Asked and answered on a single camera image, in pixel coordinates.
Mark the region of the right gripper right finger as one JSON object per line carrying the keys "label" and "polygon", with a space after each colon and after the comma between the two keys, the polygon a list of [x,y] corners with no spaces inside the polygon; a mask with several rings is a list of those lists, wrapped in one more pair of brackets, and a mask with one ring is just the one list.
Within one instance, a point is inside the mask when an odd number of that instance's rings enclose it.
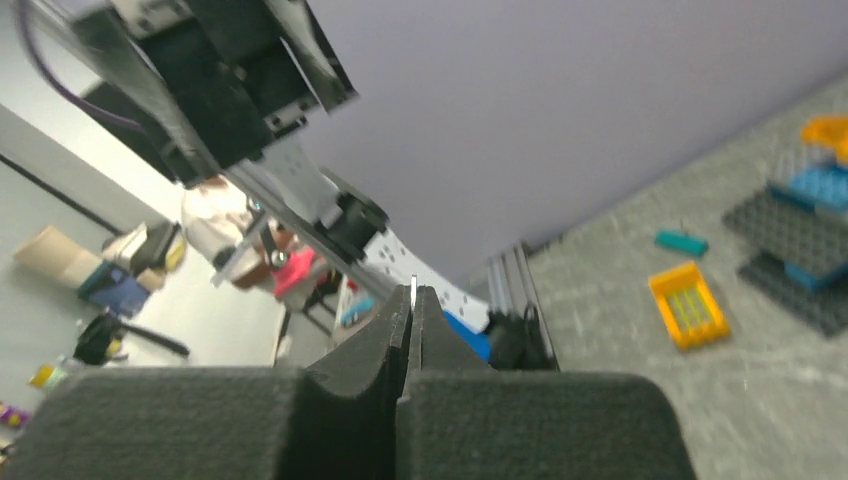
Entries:
{"label": "right gripper right finger", "polygon": [[692,479],[670,401],[612,372],[497,371],[416,291],[396,409],[399,479]]}

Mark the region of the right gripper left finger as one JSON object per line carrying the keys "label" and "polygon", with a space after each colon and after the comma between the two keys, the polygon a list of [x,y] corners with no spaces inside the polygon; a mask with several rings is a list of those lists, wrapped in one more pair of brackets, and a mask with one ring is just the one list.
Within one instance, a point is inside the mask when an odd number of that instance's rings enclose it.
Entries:
{"label": "right gripper left finger", "polygon": [[390,479],[412,290],[309,369],[100,368],[51,392],[5,479]]}

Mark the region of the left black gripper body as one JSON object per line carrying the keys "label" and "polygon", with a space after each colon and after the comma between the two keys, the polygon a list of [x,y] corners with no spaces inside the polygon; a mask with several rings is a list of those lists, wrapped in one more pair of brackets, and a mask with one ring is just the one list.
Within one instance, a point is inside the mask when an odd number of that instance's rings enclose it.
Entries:
{"label": "left black gripper body", "polygon": [[36,28],[101,78],[75,105],[187,186],[356,95],[304,1],[30,1]]}

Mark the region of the small silver key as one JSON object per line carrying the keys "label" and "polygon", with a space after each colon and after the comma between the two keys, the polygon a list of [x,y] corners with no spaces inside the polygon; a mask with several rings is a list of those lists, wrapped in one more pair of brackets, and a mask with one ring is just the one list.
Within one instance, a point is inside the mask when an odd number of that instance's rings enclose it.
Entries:
{"label": "small silver key", "polygon": [[409,283],[409,296],[410,296],[410,309],[414,310],[417,304],[417,292],[418,292],[418,278],[415,274],[410,277]]}

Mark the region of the orange lego window piece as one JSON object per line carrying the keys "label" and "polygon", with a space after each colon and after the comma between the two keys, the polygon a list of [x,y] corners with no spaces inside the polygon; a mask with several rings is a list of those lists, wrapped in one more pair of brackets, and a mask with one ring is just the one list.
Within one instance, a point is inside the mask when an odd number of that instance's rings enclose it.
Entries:
{"label": "orange lego window piece", "polygon": [[727,338],[731,330],[698,265],[689,261],[649,278],[666,331],[681,351]]}

